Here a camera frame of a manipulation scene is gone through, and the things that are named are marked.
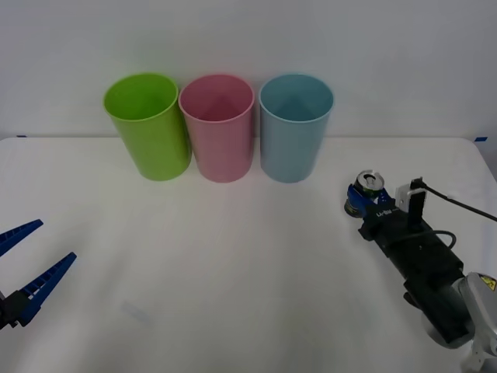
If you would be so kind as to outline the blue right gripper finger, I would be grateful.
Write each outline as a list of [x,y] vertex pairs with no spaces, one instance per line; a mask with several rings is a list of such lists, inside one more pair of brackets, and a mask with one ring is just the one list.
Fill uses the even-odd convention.
[[378,192],[375,200],[376,212],[394,211],[394,198],[383,188]]
[[379,205],[376,201],[379,195],[378,186],[364,186],[361,183],[350,184],[347,190],[346,211],[362,220],[359,232],[367,241],[374,241],[377,236]]

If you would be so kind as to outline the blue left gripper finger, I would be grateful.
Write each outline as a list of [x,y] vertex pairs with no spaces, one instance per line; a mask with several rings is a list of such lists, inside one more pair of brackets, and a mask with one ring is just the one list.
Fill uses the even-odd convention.
[[26,286],[7,296],[6,324],[12,328],[18,324],[22,327],[28,325],[76,258],[75,253],[69,253]]
[[24,240],[28,235],[40,228],[43,222],[40,219],[30,221],[24,225],[10,229],[0,234],[0,256],[5,255],[10,249]]

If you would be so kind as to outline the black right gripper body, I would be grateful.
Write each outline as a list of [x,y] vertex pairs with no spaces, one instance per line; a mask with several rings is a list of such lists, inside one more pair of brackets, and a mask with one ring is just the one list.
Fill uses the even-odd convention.
[[373,209],[373,240],[407,281],[455,281],[463,263],[423,218],[423,209],[405,212],[395,206]]

